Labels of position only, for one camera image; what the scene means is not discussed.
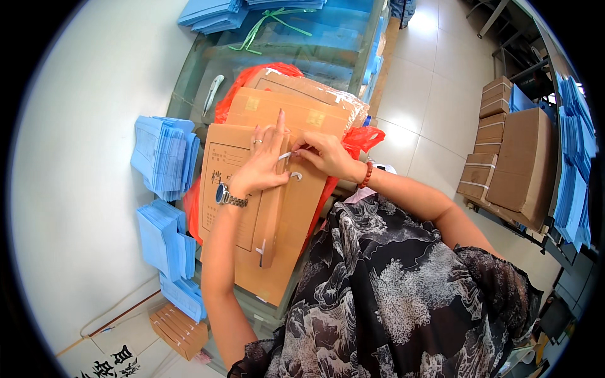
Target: white tile floor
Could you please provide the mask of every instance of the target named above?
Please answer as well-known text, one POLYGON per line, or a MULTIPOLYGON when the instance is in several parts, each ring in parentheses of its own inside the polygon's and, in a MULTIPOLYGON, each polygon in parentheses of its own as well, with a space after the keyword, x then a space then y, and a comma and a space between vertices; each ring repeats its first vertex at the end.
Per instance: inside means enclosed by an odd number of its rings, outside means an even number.
MULTIPOLYGON (((491 52, 497 44, 477 38, 486 15, 465 18, 465 0, 418 0, 408 28, 399 32, 395 57, 378 111, 387 135, 370 151, 377 161, 446 193, 460 206, 456 188, 477 131, 481 88, 495 78, 491 52)), ((560 266, 548 253, 471 211, 468 216, 508 261, 550 292, 560 266)), ((110 359, 122 345, 136 355, 136 377, 219 377, 200 362, 187 362, 153 332, 143 313, 110 333, 88 339, 59 358, 70 376, 94 376, 94 361, 110 359)))

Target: green plastic strap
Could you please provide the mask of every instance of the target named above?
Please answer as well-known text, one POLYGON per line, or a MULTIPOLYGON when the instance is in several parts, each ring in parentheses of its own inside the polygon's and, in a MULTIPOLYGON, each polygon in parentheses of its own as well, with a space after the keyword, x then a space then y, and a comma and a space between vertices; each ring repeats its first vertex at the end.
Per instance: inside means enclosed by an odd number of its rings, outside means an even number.
POLYGON ((317 11, 317 9, 305 8, 305 9, 284 10, 284 8, 280 8, 280 9, 274 10, 274 11, 266 10, 266 11, 263 12, 264 17, 261 18, 260 20, 258 20, 258 22, 256 23, 256 25, 254 25, 254 27, 251 29, 251 31, 246 36, 246 39, 244 40, 244 43, 241 44, 241 47, 237 48, 237 47, 229 46, 229 48, 231 50, 236 50, 236 51, 241 51, 243 49, 246 49, 246 51, 249 51, 249 52, 251 52, 253 54, 263 55, 263 53, 261 53, 260 51, 250 50, 250 45, 254 41, 254 38, 257 36, 258 29, 260 29, 261 25, 263 24, 263 22, 268 17, 274 18, 277 22, 279 22, 280 24, 282 24, 284 26, 289 27, 292 30, 296 30, 299 33, 302 33, 302 34, 304 34, 304 35, 306 35, 308 37, 311 37, 312 34, 309 33, 308 31, 304 31, 302 29, 299 29, 299 28, 296 28, 294 26, 288 25, 287 23, 285 23, 282 20, 278 19, 276 16, 279 16, 279 15, 288 15, 290 13, 307 13, 307 12, 314 12, 314 11, 317 11))

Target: white wall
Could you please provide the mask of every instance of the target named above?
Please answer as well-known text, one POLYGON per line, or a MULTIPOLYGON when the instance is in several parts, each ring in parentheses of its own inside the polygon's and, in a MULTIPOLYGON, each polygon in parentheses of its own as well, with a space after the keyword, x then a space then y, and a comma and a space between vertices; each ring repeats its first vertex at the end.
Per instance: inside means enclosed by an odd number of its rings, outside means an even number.
POLYGON ((88 1, 28 99, 12 168, 13 238, 54 353, 157 273, 142 259, 135 215, 153 194, 129 161, 135 119, 166 114, 195 38, 177 26, 186 3, 88 1))

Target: sheer sleeve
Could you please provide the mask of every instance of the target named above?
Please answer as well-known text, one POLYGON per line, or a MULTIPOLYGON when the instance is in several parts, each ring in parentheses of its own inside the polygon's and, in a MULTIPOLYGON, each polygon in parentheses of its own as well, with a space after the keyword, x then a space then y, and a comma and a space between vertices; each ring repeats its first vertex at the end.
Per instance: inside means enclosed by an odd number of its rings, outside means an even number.
POLYGON ((544 292, 531 285, 527 273, 481 248, 456 246, 454 252, 485 295, 489 317, 504 323, 513 344, 525 342, 544 292))
POLYGON ((273 332, 273 339, 259 340, 247 344, 244 358, 235 362, 227 373, 227 378, 262 378, 276 363, 283 346, 284 326, 273 332))

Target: woman's arm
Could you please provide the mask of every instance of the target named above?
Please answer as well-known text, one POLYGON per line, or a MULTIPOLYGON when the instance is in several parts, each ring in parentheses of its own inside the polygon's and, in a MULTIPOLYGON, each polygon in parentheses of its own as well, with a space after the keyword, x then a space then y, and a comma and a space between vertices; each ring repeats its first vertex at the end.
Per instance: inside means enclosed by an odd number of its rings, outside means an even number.
MULTIPOLYGON (((276 174, 285 116, 280 112, 277 126, 261 129, 257 126, 250 140, 250 159, 229 180, 229 192, 245 198, 251 192, 261 191, 288 182, 290 174, 276 174)), ((221 205, 204 244, 204 263, 201 268, 201 292, 212 335, 226 367, 244 357, 246 344, 256 341, 252 327, 235 299, 235 236, 244 209, 231 204, 221 205)))
MULTIPOLYGON (((306 132, 292 146, 292 151, 330 176, 361 183, 367 173, 367 165, 352 159, 340 140, 331 135, 306 132), (302 149, 305 145, 313 149, 302 149)), ((432 221, 448 247, 453 249, 456 244, 479 247, 502 258, 464 211, 437 189, 381 169, 372 170, 368 187, 418 219, 432 221)))

